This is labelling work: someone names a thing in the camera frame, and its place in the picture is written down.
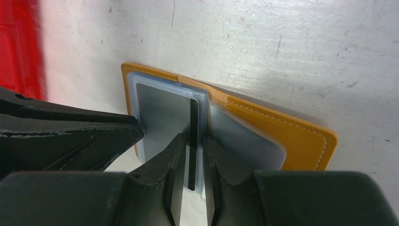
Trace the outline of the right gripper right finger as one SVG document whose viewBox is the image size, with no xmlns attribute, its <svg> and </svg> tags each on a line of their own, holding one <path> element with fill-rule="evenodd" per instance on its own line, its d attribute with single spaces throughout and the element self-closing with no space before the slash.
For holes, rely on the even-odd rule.
<svg viewBox="0 0 399 226">
<path fill-rule="evenodd" d="M 210 226 L 396 226 L 380 187 L 353 171 L 253 170 L 203 141 Z"/>
</svg>

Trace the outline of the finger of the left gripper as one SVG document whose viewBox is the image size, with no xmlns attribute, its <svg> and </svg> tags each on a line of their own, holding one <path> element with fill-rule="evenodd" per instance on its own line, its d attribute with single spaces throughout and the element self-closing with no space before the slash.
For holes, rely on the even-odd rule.
<svg viewBox="0 0 399 226">
<path fill-rule="evenodd" d="M 131 115 L 91 111 L 0 89 L 0 176 L 103 171 L 143 138 Z"/>
</svg>

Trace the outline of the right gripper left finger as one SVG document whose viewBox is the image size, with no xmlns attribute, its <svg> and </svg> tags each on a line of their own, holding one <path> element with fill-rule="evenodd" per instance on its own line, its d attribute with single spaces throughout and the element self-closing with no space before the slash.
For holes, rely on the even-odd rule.
<svg viewBox="0 0 399 226">
<path fill-rule="evenodd" d="M 3 226 L 177 226 L 186 137 L 130 173 L 20 172 L 0 183 Z"/>
</svg>

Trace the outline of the dark credit card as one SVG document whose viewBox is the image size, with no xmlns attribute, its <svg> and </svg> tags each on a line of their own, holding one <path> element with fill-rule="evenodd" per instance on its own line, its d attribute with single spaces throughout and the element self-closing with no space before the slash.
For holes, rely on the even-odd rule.
<svg viewBox="0 0 399 226">
<path fill-rule="evenodd" d="M 195 190 L 197 148 L 198 148 L 198 122 L 199 104 L 196 100 L 190 99 L 190 127 L 189 127 L 189 168 L 188 168 L 188 189 Z"/>
</svg>

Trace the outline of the yellow leather card holder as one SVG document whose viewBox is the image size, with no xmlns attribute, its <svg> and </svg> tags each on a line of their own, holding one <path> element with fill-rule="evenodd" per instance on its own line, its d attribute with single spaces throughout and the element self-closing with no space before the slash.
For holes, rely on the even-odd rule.
<svg viewBox="0 0 399 226">
<path fill-rule="evenodd" d="M 244 100 L 235 94 L 227 94 L 202 81 L 129 62 L 121 64 L 121 72 L 128 114 L 133 113 L 133 102 L 128 90 L 129 72 L 141 72 L 204 89 L 209 93 L 211 101 L 224 107 L 227 112 L 250 127 L 270 135 L 283 144 L 287 151 L 283 170 L 324 171 L 337 147 L 338 136 L 330 129 Z"/>
</svg>

